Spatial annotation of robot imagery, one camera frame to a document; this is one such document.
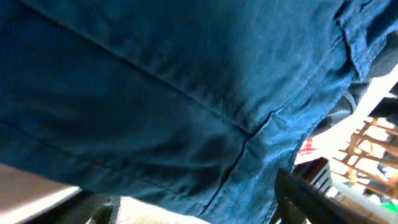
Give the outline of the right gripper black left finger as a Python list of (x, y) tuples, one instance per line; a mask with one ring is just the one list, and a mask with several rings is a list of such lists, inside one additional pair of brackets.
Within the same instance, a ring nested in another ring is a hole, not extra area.
[(120, 206), (120, 196), (81, 193), (40, 214), (34, 223), (116, 223)]

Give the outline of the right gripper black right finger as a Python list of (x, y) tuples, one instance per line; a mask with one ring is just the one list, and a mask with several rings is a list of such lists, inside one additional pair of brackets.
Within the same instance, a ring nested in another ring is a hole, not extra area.
[(283, 224), (298, 223), (292, 216), (293, 208), (301, 212), (310, 223), (316, 224), (372, 224), (364, 215), (347, 208), (336, 200), (326, 198), (301, 177), (279, 169), (274, 185), (277, 211)]

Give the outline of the dark blue shorts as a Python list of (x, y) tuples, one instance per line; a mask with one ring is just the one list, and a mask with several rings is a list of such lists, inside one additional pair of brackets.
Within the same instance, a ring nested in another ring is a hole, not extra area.
[(1, 162), (212, 223), (387, 57), (396, 1), (1, 1)]

